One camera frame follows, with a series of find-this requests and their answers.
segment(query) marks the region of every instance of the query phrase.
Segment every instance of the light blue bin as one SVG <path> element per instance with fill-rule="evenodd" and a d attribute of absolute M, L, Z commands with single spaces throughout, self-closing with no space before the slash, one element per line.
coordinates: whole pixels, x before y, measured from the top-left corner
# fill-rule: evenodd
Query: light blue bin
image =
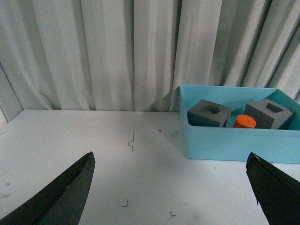
<path fill-rule="evenodd" d="M 265 98 L 296 113 L 288 130 L 233 128 L 247 103 Z M 228 127 L 189 125 L 187 112 L 201 99 L 232 108 Z M 246 161 L 254 152 L 269 162 L 300 164 L 300 105 L 278 89 L 181 85 L 180 121 L 187 158 Z"/>

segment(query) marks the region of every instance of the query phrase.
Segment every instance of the orange cylinder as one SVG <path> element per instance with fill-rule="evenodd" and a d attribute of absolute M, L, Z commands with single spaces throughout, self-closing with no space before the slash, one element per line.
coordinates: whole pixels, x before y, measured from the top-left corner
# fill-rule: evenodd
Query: orange cylinder
<path fill-rule="evenodd" d="M 255 128 L 256 120 L 248 115 L 239 115 L 236 118 L 234 128 Z"/>

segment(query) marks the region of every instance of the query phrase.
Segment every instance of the gray block with circular hole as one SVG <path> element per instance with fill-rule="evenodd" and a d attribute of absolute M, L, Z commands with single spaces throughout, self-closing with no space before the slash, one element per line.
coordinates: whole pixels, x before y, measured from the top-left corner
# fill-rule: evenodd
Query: gray block with circular hole
<path fill-rule="evenodd" d="M 251 102 L 246 105 L 244 114 L 256 120 L 261 129 L 288 129 L 294 112 L 269 99 Z"/>
<path fill-rule="evenodd" d="M 227 127 L 231 108 L 202 99 L 187 112 L 192 126 Z"/>

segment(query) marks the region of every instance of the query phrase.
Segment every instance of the white tabletop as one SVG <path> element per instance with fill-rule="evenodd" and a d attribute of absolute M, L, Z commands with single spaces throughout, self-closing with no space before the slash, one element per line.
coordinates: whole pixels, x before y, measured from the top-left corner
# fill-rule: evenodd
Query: white tabletop
<path fill-rule="evenodd" d="M 268 224 L 246 163 L 187 159 L 172 112 L 23 111 L 0 130 L 0 218 L 90 151 L 81 225 Z M 300 180 L 300 165 L 274 165 Z"/>

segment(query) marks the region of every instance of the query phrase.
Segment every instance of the white curtain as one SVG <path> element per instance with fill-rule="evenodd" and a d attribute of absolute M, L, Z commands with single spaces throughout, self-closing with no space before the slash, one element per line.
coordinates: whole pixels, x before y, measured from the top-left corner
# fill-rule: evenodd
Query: white curtain
<path fill-rule="evenodd" d="M 300 101 L 299 0 L 2 0 L 0 106 L 177 111 L 180 84 Z"/>

